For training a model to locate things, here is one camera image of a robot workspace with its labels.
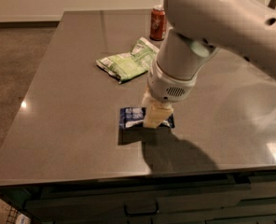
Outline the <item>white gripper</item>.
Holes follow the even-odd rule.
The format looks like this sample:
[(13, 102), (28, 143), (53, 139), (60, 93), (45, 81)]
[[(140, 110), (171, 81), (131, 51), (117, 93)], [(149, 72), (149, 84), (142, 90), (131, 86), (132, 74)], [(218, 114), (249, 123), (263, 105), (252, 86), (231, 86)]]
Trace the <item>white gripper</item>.
[(173, 106), (170, 103), (186, 99), (195, 84), (194, 77), (190, 80), (170, 77), (159, 68), (157, 61), (154, 60), (148, 71), (148, 88), (145, 88), (142, 99), (142, 107), (146, 107), (143, 125), (146, 128), (158, 128), (173, 113)]

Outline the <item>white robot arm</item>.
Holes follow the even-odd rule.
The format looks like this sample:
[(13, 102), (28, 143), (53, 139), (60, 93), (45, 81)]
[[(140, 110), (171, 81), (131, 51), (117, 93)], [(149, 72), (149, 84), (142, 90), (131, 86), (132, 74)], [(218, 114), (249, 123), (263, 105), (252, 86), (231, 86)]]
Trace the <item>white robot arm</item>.
[(171, 25), (147, 77), (144, 126), (157, 128), (226, 49), (276, 80), (276, 10), (256, 0), (164, 0)]

